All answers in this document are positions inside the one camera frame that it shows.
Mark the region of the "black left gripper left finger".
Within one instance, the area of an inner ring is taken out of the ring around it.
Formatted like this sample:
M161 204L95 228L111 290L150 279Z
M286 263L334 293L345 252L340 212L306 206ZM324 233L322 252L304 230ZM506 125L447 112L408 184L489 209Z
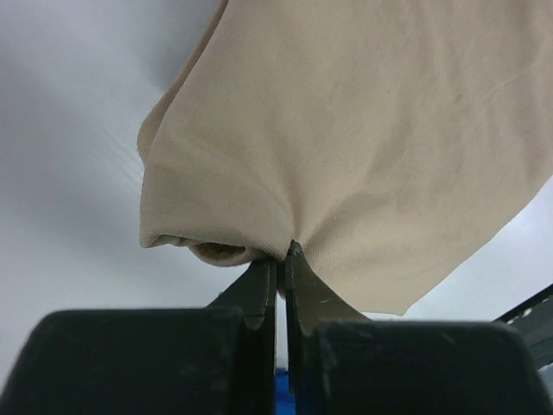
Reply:
M206 308L204 414L272 414L276 263L252 262Z

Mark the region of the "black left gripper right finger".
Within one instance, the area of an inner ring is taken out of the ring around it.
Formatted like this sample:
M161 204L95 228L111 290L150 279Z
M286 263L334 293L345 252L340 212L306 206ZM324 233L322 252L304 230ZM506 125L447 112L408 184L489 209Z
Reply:
M290 391L300 396L317 371L316 329L323 322L368 322L313 271L302 246L291 241L283 261Z

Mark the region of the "beige t shirt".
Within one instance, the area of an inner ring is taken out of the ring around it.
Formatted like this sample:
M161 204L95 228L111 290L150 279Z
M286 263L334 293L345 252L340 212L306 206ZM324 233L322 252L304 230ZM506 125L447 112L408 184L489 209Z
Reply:
M404 313L551 178L552 4L224 1L137 148L142 247Z

